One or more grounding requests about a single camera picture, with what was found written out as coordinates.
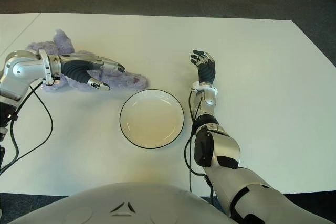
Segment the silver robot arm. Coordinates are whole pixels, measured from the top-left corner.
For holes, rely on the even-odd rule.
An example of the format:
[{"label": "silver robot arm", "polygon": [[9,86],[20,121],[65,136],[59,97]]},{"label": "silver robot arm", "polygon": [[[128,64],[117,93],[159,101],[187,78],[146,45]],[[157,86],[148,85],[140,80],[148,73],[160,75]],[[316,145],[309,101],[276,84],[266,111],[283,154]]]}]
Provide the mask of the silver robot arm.
[{"label": "silver robot arm", "polygon": [[0,141],[3,140],[8,122],[15,116],[15,110],[20,106],[33,81],[43,79],[46,85],[52,85],[59,79],[58,74],[62,73],[94,88],[109,90],[110,87],[106,83],[87,73],[87,70],[105,68],[120,72],[125,70],[113,60],[94,55],[47,55],[44,50],[39,50],[36,54],[24,50],[10,53],[0,72]]},{"label": "silver robot arm", "polygon": [[191,62],[199,81],[193,84],[194,159],[204,167],[225,212],[237,223],[317,224],[331,223],[289,201],[252,170],[239,167],[240,149],[216,120],[217,89],[213,86],[215,62],[194,50]]}]

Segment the white table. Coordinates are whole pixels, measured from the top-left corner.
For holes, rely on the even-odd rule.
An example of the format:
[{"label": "white table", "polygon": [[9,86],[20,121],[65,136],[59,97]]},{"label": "white table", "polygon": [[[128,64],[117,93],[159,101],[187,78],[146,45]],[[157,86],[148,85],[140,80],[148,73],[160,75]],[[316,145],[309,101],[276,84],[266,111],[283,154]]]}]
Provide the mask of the white table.
[{"label": "white table", "polygon": [[39,13],[0,15],[0,57],[6,48],[14,42],[20,33],[34,22],[38,16]]},{"label": "white table", "polygon": [[[116,182],[188,189],[183,147],[191,126],[187,97],[197,80],[188,58],[194,48],[216,60],[216,115],[240,145],[241,166],[283,193],[336,189],[336,68],[293,22],[41,14],[0,63],[12,50],[51,40],[57,28],[77,50],[110,57],[146,75],[151,88],[173,94],[185,112],[184,129],[164,148],[141,149],[119,128],[122,105],[135,91],[39,90],[55,130],[43,147],[0,177],[2,192],[72,195]],[[40,143],[49,129],[44,109],[30,99],[15,125],[20,152]],[[2,144],[6,163],[14,154],[9,135]],[[193,177],[192,184],[195,194],[209,194],[202,178]]]}]

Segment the lavender fabric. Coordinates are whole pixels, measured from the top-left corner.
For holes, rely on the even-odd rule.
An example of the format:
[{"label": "lavender fabric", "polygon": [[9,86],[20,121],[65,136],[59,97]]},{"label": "lavender fabric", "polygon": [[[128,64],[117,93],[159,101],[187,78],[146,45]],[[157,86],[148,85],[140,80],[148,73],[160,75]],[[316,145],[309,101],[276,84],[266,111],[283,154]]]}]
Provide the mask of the lavender fabric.
[{"label": "lavender fabric", "polygon": [[[44,49],[50,55],[63,55],[71,54],[75,52],[70,38],[65,34],[61,29],[56,30],[53,41],[39,42],[39,43],[30,43],[27,50],[38,51],[39,49]],[[88,51],[78,51],[81,54],[86,55],[95,55]],[[103,70],[89,70],[88,73],[100,80],[107,83],[111,90],[113,89],[137,89],[142,90],[148,86],[148,80],[145,76],[136,73],[120,73],[116,70],[103,69]],[[69,85],[72,88],[79,90],[89,90],[94,89],[91,86],[86,85],[85,83],[80,83],[71,78],[60,74],[60,81],[55,83],[52,86],[43,85],[42,88],[46,91],[56,91],[59,88]]]}]

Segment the black wire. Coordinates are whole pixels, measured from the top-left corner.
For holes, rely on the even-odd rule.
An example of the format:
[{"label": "black wire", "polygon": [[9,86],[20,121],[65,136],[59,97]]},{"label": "black wire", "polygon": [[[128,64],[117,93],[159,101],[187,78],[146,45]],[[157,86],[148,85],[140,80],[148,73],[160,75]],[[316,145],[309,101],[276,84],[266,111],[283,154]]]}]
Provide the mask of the black wire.
[{"label": "black wire", "polygon": [[[36,89],[38,89],[38,87],[40,87],[42,85],[42,82],[40,82],[35,88],[34,88],[34,91]],[[15,137],[14,137],[14,131],[13,131],[13,128],[14,128],[14,122],[15,122],[15,117],[17,116],[17,114],[19,113],[19,111],[21,110],[21,108],[23,107],[23,105],[26,103],[26,101],[28,100],[28,98],[32,95],[33,93],[33,90],[24,98],[24,100],[22,101],[22,103],[20,104],[20,106],[16,109],[14,115],[12,115],[12,120],[11,120],[11,123],[9,125],[9,132],[10,132],[10,137],[12,139],[12,142],[13,142],[13,146],[15,148],[15,156],[14,158],[12,159],[12,161],[10,161],[7,165],[4,165],[3,167],[0,168],[0,172],[2,172],[2,170],[6,167],[9,168],[9,166],[11,166],[12,164],[14,164],[14,162],[16,161],[17,157],[19,156],[19,148],[17,146],[17,143],[16,143],[16,140],[15,140]]]},{"label": "black wire", "polygon": [[[191,139],[193,138],[193,135],[195,134],[194,123],[196,121],[196,116],[197,116],[199,108],[201,107],[201,102],[202,102],[202,98],[203,98],[203,94],[201,93],[201,99],[199,101],[199,104],[198,104],[198,107],[197,107],[197,110],[196,110],[196,113],[195,113],[195,118],[193,118],[191,103],[190,103],[190,98],[191,98],[192,92],[193,91],[191,91],[190,94],[189,94],[188,104],[189,104],[189,112],[190,112],[190,115],[191,115],[191,119],[193,121],[193,125],[192,125],[192,130],[191,130],[191,133],[190,133],[190,137],[189,137],[187,143],[184,146],[184,161],[185,161],[185,164],[187,165],[187,167],[189,169],[189,190],[190,190],[190,192],[192,191],[192,189],[191,189],[191,173],[193,173],[196,176],[203,176],[206,180],[206,183],[210,187],[210,204],[214,205],[214,187],[211,184],[211,181],[210,181],[209,177],[204,173],[197,173],[191,168]],[[188,163],[187,158],[186,158],[186,150],[187,150],[188,144],[190,144],[189,163]]]},{"label": "black wire", "polygon": [[[40,146],[42,146],[42,145],[43,145],[43,144],[50,138],[51,133],[53,132],[53,128],[54,128],[54,122],[52,121],[53,118],[51,117],[49,110],[47,109],[47,107],[45,106],[45,104],[43,103],[43,101],[41,100],[41,98],[40,98],[40,97],[37,95],[37,93],[35,92],[35,90],[36,90],[38,87],[40,87],[41,84],[42,84],[42,82],[41,82],[40,84],[38,84],[35,88],[32,88],[31,86],[29,86],[30,89],[31,89],[32,91],[27,95],[27,97],[25,98],[25,100],[22,102],[22,104],[20,105],[20,107],[17,109],[16,114],[20,111],[20,109],[22,108],[22,106],[24,105],[24,103],[27,101],[27,99],[30,97],[30,95],[31,95],[32,93],[34,93],[34,95],[37,97],[37,99],[40,101],[40,103],[43,105],[43,107],[45,108],[45,110],[47,111],[47,113],[48,113],[48,115],[49,115],[50,122],[51,122],[51,129],[50,129],[49,135],[47,136],[47,138],[46,138],[42,143],[40,143],[39,145],[37,145],[35,148],[31,149],[29,152],[25,153],[24,155],[22,155],[22,156],[19,157],[18,159],[13,160],[13,161],[10,162],[8,165],[2,167],[1,170],[0,170],[0,172],[1,172],[0,175],[1,175],[4,171],[6,171],[8,168],[10,168],[12,165],[14,165],[17,161],[19,161],[21,158],[23,158],[24,156],[28,155],[29,153],[33,152],[34,150],[36,150],[37,148],[39,148]],[[13,136],[12,140],[14,139],[14,141],[15,141],[15,138],[14,138],[14,132],[13,132],[12,127],[11,127],[11,130],[12,130],[12,132],[11,132],[10,135],[11,135],[11,137]]]}]

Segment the white plate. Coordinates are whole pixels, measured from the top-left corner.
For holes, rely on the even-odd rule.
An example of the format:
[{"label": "white plate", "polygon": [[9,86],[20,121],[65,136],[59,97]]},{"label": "white plate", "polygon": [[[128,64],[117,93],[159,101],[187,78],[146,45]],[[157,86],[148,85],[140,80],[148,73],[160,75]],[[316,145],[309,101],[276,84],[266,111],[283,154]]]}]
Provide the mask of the white plate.
[{"label": "white plate", "polygon": [[184,123],[183,109],[171,94],[157,89],[140,91],[120,112],[124,136],[142,148],[160,148],[174,141]]}]

